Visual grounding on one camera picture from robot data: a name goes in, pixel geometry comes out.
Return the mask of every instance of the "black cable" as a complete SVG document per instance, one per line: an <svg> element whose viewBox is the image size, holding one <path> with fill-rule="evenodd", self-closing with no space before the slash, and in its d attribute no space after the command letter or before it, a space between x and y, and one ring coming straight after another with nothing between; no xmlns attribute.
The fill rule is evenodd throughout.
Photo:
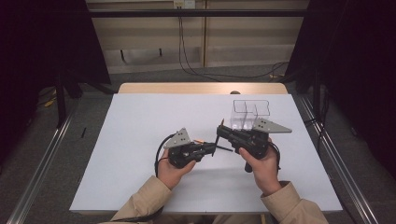
<svg viewBox="0 0 396 224"><path fill-rule="evenodd" d="M154 162L154 171L155 171L155 176L158 177L158 163L161 160L165 160L168 158L161 158L158 160L160 157L160 151L163 148L163 144L165 144L166 141L171 139L175 134L170 134L167 136L163 141L161 142L160 146L158 147L157 154L155 156L155 162ZM143 217L127 217L127 218L122 218L122 219L117 219L117 220L112 220L111 222L148 222L156 217L158 217L161 213L163 212L163 207L161 207L157 212L148 215L148 216L143 216Z"/></svg>
<svg viewBox="0 0 396 224"><path fill-rule="evenodd" d="M275 150L275 153L276 153L276 166L277 166L277 170L280 170L280 166L279 166L279 164L280 164L280 151L279 151L279 148L272 142L268 142L268 145L271 146Z"/></svg>
<svg viewBox="0 0 396 224"><path fill-rule="evenodd" d="M160 158L160 151L163 148L163 144L165 144L166 141L171 139L175 134L172 133L169 136L167 136L163 141L161 142L160 146L158 147L157 154L155 155L155 162L154 162L154 171L155 171L155 176L158 177L158 163L160 162L158 158Z"/></svg>
<svg viewBox="0 0 396 224"><path fill-rule="evenodd" d="M270 80L269 80L268 82L272 82L272 81L275 79L275 70L278 69L278 68L280 68L280 67L282 67L283 65L285 65L285 64L287 64L287 63L289 63L289 62L274 63L273 66L272 66L272 69L271 69L271 71L272 71L272 76L271 76L271 78L270 78Z"/></svg>
<svg viewBox="0 0 396 224"><path fill-rule="evenodd" d="M187 59L186 47L185 47L185 45L184 45L184 33L183 33L183 30L184 30L184 28L183 28L183 20L181 19L181 17L179 17L179 18L178 18L178 62L180 63L181 69L183 69L183 71L184 71L185 73L187 73L187 74L190 74L190 75L193 75L193 76L205 77L205 78L209 78L209 79L211 79L211 80L220 82L219 80L217 80L217 79L215 79L215 78L213 78L213 77L206 77L205 75L199 74L199 73L195 72L195 70L193 70L193 69L191 68L190 63L189 63L189 61L188 61L188 59ZM190 70L192 71L192 73L189 72L189 71L187 71L187 70L184 68L184 66L183 66L183 64L182 64L182 62L181 62L181 46L183 46L184 57L185 57L185 59L186 59L187 66L190 68Z"/></svg>
<svg viewBox="0 0 396 224"><path fill-rule="evenodd" d="M187 58L186 47L185 47L185 44L184 44L184 27L183 27L183 19L182 19L181 17L178 18L178 23L179 23L179 27L178 27L178 28L179 28L178 61L179 61L179 63L180 63L181 69L182 69L184 72L186 72L187 74L194 75L194 76L200 76L200 77L209 78L209 79L212 79L212 80L217 81L217 82L221 82L221 81L218 80L218 79L215 79L215 78L213 78L213 77L235 77L235 78L246 78L246 79L249 79L249 78L257 78L257 77L265 77L265 76L268 76L268 75L270 75L271 73L274 73L275 70L279 69L279 68L280 68L281 66L283 66L284 64L289 63L289 62L275 63L275 64L273 64L273 69L272 69L271 71L269 71L269 72L267 72L267 73L264 73L264 74L257 75L257 76L253 76L253 77L234 76L234 75L225 75L225 74L213 74L213 73L203 73L203 74L200 74L200 73L196 72L194 69L191 68L190 63L189 63L189 60L188 60L188 58ZM191 72L190 72L190 71L187 71L187 70L184 68L184 66L183 66L183 64L182 64L182 62L181 62L181 46L183 46L184 58L185 58L185 60L186 60L187 66L190 68Z"/></svg>

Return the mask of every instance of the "white paper sheet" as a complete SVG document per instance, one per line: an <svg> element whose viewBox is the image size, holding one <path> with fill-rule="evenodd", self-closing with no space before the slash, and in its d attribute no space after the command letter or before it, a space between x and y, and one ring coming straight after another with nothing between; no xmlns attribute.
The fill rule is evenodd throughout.
<svg viewBox="0 0 396 224"><path fill-rule="evenodd" d="M118 211L154 175L161 141L186 128L190 138L214 142L222 119L230 125L233 100L266 100L269 120L292 133L271 133L279 147L280 180L290 180L300 196L323 211L342 210L291 95L117 94L71 211ZM231 148L227 140L219 145ZM203 157L174 188L164 213L262 213L253 174L240 155L217 149Z"/></svg>

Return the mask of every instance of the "black curtain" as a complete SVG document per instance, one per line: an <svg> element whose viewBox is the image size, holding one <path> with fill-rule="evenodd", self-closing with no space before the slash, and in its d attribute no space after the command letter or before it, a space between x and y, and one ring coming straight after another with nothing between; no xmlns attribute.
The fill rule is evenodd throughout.
<svg viewBox="0 0 396 224"><path fill-rule="evenodd" d="M72 11L88 12L85 1L0 1L0 162L34 116L38 92L58 74L110 82L89 14Z"/></svg>

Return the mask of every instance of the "wire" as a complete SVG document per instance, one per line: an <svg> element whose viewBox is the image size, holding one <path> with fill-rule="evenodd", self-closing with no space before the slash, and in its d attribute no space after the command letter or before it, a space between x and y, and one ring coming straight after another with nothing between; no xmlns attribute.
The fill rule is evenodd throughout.
<svg viewBox="0 0 396 224"><path fill-rule="evenodd" d="M158 177L158 163L160 162L158 160L158 158L160 158L160 151L163 148L163 144L165 144L165 142L168 141L169 139L171 139L174 135L175 134L172 133L169 136L167 136L165 139L163 139L163 141L161 142L160 146L158 147L157 154L155 156L155 162L154 162L154 171L155 171L155 176L157 176L157 177Z"/></svg>
<svg viewBox="0 0 396 224"><path fill-rule="evenodd" d="M268 76L270 74L273 74L275 72L275 70L279 69L280 67L282 67L284 64L287 64L289 62L282 62L282 63L275 63L273 64L272 70L264 73L264 74L260 74L257 76L252 76L252 77L247 77L247 76L235 76L235 75L226 75L226 74L213 74L213 73L203 73L200 74L198 72L196 72L194 69L192 69L192 67L190 66L189 60L187 58L187 53L186 53L186 47L185 47L185 43L184 43L184 27L183 27L183 19L181 17L178 18L178 24L179 24L179 44L178 44L178 61L180 63L181 69L183 69L184 72L186 72L187 74L190 75L194 75L194 76L199 76L199 77L205 77L205 78L209 78L211 80L217 81L217 82L221 82L218 79L215 79L213 77L234 77L234 78L246 78L246 79L250 79L250 78L257 78L257 77L265 77ZM184 53L184 58L186 60L186 64L189 67L189 69L191 71L186 70L186 68L184 68L182 62L181 62L181 46L183 47L183 53Z"/></svg>
<svg viewBox="0 0 396 224"><path fill-rule="evenodd" d="M183 19L181 19L181 17L178 18L178 33L179 33L179 37L178 37L178 62L180 63L181 69L183 69L183 71L187 74L190 75L194 75L194 76L199 76L199 77L205 77L205 78L209 78L211 80L220 82L220 80L217 80L213 77L207 77L205 75L199 74L197 72L195 72L195 70L193 70L190 66L189 60L187 59L187 53L186 53L186 47L184 44L184 32L183 32L184 28L183 28ZM187 66L190 68L191 72L187 71L182 62L181 62L181 46L183 46L183 52L184 52L184 58L186 59L186 64Z"/></svg>
<svg viewBox="0 0 396 224"><path fill-rule="evenodd" d="M271 146L275 152L276 152L276 166L277 166L277 170L280 170L280 151L279 148L272 142L268 142L268 145Z"/></svg>

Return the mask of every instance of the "beige sleeve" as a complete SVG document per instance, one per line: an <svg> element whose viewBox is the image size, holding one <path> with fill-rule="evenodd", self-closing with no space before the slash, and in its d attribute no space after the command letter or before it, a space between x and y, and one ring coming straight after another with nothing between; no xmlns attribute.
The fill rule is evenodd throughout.
<svg viewBox="0 0 396 224"><path fill-rule="evenodd" d="M282 182L282 189L262 198L262 202L280 224L328 223L317 204L301 199L291 182Z"/></svg>
<svg viewBox="0 0 396 224"><path fill-rule="evenodd" d="M151 176L137 193L111 218L111 221L151 215L163 207L170 199L172 191L155 176Z"/></svg>

